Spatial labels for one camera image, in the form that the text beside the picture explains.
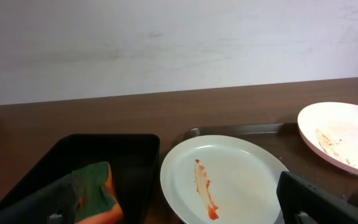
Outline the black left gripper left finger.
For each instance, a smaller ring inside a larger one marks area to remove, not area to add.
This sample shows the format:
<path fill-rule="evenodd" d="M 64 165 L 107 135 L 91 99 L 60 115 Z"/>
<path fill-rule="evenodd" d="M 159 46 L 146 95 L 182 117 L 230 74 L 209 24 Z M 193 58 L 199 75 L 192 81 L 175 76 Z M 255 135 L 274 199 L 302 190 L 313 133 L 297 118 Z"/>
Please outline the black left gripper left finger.
<path fill-rule="evenodd" d="M 78 184 L 71 174 L 0 211 L 0 224 L 74 224 L 79 206 Z"/>

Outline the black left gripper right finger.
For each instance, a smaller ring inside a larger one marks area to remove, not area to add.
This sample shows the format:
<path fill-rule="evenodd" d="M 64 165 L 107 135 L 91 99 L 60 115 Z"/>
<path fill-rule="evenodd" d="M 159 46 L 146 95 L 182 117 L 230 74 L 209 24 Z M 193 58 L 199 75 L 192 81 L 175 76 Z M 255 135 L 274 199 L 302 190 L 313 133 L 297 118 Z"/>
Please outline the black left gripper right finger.
<path fill-rule="evenodd" d="M 289 171 L 281 172 L 276 193 L 285 223 L 306 223 L 310 217 L 318 223 L 358 224 L 357 207 Z"/>

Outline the orange green scrub sponge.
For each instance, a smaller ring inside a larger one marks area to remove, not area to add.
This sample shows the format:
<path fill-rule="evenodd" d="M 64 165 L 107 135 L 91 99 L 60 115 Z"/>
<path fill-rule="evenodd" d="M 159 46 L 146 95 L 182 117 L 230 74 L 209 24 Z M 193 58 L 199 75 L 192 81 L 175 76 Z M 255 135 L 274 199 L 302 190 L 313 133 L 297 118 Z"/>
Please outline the orange green scrub sponge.
<path fill-rule="evenodd" d="M 78 196 L 75 223 L 114 224 L 124 219 L 108 162 L 90 164 L 71 174 Z"/>

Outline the pink plate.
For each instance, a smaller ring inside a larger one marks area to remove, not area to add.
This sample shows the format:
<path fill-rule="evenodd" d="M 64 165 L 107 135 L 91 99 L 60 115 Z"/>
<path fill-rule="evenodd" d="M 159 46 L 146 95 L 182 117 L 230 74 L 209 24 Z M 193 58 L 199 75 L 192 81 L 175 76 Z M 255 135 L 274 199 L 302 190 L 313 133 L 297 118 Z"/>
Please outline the pink plate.
<path fill-rule="evenodd" d="M 358 175 L 358 105 L 321 102 L 297 118 L 304 142 L 332 165 Z"/>

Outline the white plate with ketchup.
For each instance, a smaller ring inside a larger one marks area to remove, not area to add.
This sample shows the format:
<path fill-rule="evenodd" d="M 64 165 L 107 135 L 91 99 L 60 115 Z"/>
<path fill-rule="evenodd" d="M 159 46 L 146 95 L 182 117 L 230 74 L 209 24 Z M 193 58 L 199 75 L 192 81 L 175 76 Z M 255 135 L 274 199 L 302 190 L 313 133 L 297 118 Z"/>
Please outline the white plate with ketchup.
<path fill-rule="evenodd" d="M 276 189 L 285 170 L 271 153 L 248 141 L 198 136 L 167 154 L 160 183 L 183 223 L 283 223 Z"/>

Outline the brown serving tray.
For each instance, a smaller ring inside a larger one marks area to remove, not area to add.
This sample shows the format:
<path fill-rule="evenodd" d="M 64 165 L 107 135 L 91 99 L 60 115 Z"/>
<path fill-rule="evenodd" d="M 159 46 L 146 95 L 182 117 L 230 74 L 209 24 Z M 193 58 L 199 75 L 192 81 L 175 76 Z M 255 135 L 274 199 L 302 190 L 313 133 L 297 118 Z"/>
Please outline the brown serving tray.
<path fill-rule="evenodd" d="M 254 143 L 279 158 L 292 174 L 358 208 L 358 176 L 317 156 L 302 140 L 296 123 L 194 128 L 181 140 L 205 135 L 232 136 Z"/>

